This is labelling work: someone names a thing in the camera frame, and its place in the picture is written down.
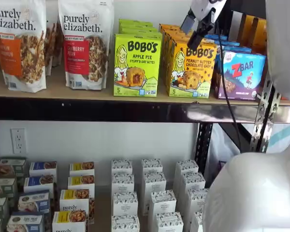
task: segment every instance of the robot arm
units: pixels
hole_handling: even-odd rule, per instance
[[[195,19],[199,22],[198,28],[193,32],[188,42],[188,47],[196,50],[203,37],[214,27],[214,24],[220,15],[223,6],[227,0],[193,0],[191,8],[180,27],[188,34]]]

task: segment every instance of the bobo's peanut butter chocolate chip box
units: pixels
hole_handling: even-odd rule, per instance
[[[116,34],[114,96],[156,97],[161,38]]]
[[[169,96],[208,98],[216,53],[213,43],[201,43],[192,51],[187,40],[173,39],[167,70]]]

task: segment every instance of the green and white box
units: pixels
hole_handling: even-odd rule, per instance
[[[176,197],[173,190],[152,192],[148,212],[148,231],[153,232],[153,222],[156,214],[173,213],[176,207]]]
[[[149,211],[149,203],[152,192],[165,191],[166,179],[162,172],[145,173],[141,185],[141,210],[143,215]]]
[[[137,215],[138,200],[136,192],[114,193],[112,215]]]

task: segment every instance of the green box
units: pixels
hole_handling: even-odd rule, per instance
[[[114,96],[156,97],[161,39],[116,34]]]

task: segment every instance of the cranberry granola bag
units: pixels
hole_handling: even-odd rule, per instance
[[[114,23],[113,0],[58,0],[64,35],[66,86],[105,88],[110,36]]]

